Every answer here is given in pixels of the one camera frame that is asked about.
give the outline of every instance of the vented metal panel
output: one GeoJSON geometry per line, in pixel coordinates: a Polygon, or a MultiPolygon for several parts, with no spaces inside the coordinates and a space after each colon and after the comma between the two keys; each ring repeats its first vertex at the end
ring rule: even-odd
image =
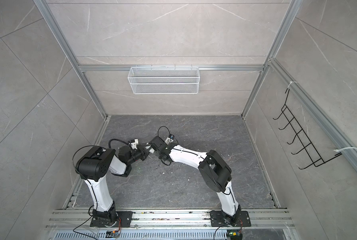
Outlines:
{"type": "Polygon", "coordinates": [[[197,67],[132,67],[128,74],[134,94],[198,93],[197,67]]]}
{"type": "MultiPolygon", "coordinates": [[[[117,239],[117,240],[163,240],[163,239],[213,239],[213,234],[216,229],[199,229],[199,230],[121,230],[120,237],[106,238],[107,230],[99,230],[97,235],[89,230],[77,230],[77,232],[94,236],[100,240],[117,239]]],[[[226,230],[219,229],[214,236],[215,239],[226,240],[226,230]]],[[[87,240],[92,239],[72,230],[58,230],[54,240],[87,240]]]]}

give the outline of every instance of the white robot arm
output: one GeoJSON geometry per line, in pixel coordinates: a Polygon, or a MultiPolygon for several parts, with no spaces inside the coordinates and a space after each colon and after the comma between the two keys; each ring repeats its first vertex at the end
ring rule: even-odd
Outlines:
{"type": "Polygon", "coordinates": [[[137,139],[129,146],[119,149],[118,157],[114,149],[92,147],[76,163],[76,172],[85,180],[93,199],[93,216],[105,226],[112,226],[117,219],[116,208],[106,183],[106,173],[127,177],[131,164],[144,160],[153,153],[165,162],[181,162],[198,169],[210,189],[217,192],[221,202],[224,223],[236,225],[241,208],[234,196],[231,183],[231,169],[216,151],[198,152],[173,143],[173,135],[165,141],[156,136],[145,146],[137,139]]]}

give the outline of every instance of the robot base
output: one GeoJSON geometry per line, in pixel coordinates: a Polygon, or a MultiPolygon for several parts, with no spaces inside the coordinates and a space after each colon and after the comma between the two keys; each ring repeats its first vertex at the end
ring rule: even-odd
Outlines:
{"type": "MultiPolygon", "coordinates": [[[[121,219],[121,227],[130,227],[131,226],[131,221],[132,221],[132,215],[133,212],[117,212],[117,219],[121,219]]],[[[103,221],[100,218],[92,218],[90,227],[107,227],[108,222],[103,221]]],[[[119,227],[119,220],[116,220],[113,226],[113,228],[119,227]]]]}
{"type": "Polygon", "coordinates": [[[243,227],[252,226],[247,211],[241,211],[240,205],[238,206],[237,212],[234,217],[229,216],[223,211],[210,211],[210,222],[212,227],[220,227],[225,224],[232,225],[233,227],[240,226],[243,222],[243,227]]]}

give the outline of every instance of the black metal hook rack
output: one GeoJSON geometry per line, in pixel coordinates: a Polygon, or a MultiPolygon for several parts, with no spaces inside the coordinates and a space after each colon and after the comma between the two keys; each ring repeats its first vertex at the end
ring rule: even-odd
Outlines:
{"type": "Polygon", "coordinates": [[[279,118],[281,117],[281,115],[284,115],[284,117],[285,117],[286,120],[288,121],[288,124],[287,124],[284,128],[279,128],[279,130],[284,130],[288,125],[290,125],[296,135],[294,136],[292,142],[290,142],[290,143],[287,142],[287,143],[288,143],[289,145],[291,145],[291,144],[294,142],[294,140],[296,139],[296,137],[297,137],[298,140],[301,142],[301,145],[302,145],[302,148],[300,149],[300,151],[298,151],[298,152],[296,152],[296,153],[291,152],[291,154],[296,155],[296,154],[300,153],[302,150],[305,149],[306,153],[308,154],[308,157],[309,157],[310,160],[312,161],[312,163],[309,164],[308,166],[303,167],[303,168],[300,168],[300,167],[299,167],[299,169],[306,169],[306,168],[310,167],[311,165],[314,165],[315,167],[318,167],[318,166],[321,166],[321,165],[323,165],[323,164],[329,162],[330,160],[335,159],[335,158],[338,157],[338,156],[341,156],[342,153],[339,152],[339,153],[335,154],[334,157],[332,157],[331,159],[326,160],[326,161],[321,157],[320,153],[317,151],[316,147],[313,145],[313,143],[312,143],[312,141],[310,140],[309,136],[306,134],[306,132],[304,131],[304,129],[302,128],[302,126],[300,125],[300,123],[297,121],[297,119],[295,118],[295,116],[293,115],[293,113],[291,112],[291,110],[290,110],[290,109],[288,108],[288,106],[286,105],[286,101],[288,100],[288,96],[289,96],[289,89],[287,89],[287,90],[285,91],[285,94],[287,94],[287,95],[286,95],[285,103],[284,103],[284,105],[283,105],[282,108],[281,108],[281,114],[280,114],[280,116],[278,116],[277,118],[273,118],[273,119],[274,119],[274,120],[277,120],[277,119],[279,119],[279,118]],[[292,116],[292,118],[291,118],[290,120],[289,120],[289,118],[286,116],[286,114],[284,113],[284,111],[287,110],[287,109],[288,109],[288,111],[290,112],[290,114],[291,114],[291,116],[292,116]],[[292,123],[291,123],[293,120],[294,120],[294,121],[298,124],[298,126],[300,127],[300,129],[301,129],[300,131],[296,131],[296,130],[295,130],[295,127],[294,127],[294,126],[292,125],[292,123]],[[308,139],[308,141],[309,141],[308,144],[304,144],[304,143],[301,141],[301,138],[300,138],[300,136],[299,136],[299,134],[300,134],[301,132],[303,132],[303,133],[305,134],[305,136],[307,137],[307,139],[308,139]],[[309,145],[311,145],[311,147],[313,147],[314,150],[316,151],[316,153],[318,154],[318,157],[319,157],[319,158],[318,158],[316,161],[314,161],[314,160],[312,159],[312,157],[310,156],[310,153],[308,152],[308,149],[306,148],[306,147],[308,147],[309,145]]]}

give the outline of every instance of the black mounting plate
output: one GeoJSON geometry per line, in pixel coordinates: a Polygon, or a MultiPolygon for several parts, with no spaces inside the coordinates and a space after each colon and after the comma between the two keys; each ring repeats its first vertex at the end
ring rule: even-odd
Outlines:
{"type": "MultiPolygon", "coordinates": [[[[132,221],[132,215],[133,212],[116,212],[118,217],[121,218],[121,227],[130,227],[131,226],[131,221],[132,221]]],[[[105,226],[107,223],[97,219],[97,218],[92,218],[90,227],[107,227],[105,226]]],[[[113,228],[119,227],[119,220],[116,221],[116,223],[111,226],[113,228]]]]}
{"type": "MultiPolygon", "coordinates": [[[[224,224],[227,224],[225,222],[225,213],[223,211],[210,211],[210,222],[212,227],[220,227],[224,224]]],[[[252,224],[250,223],[250,218],[249,214],[247,211],[241,211],[239,214],[239,219],[243,222],[243,227],[250,227],[252,224]]],[[[236,221],[234,227],[239,227],[241,226],[241,222],[239,220],[236,221]]]]}

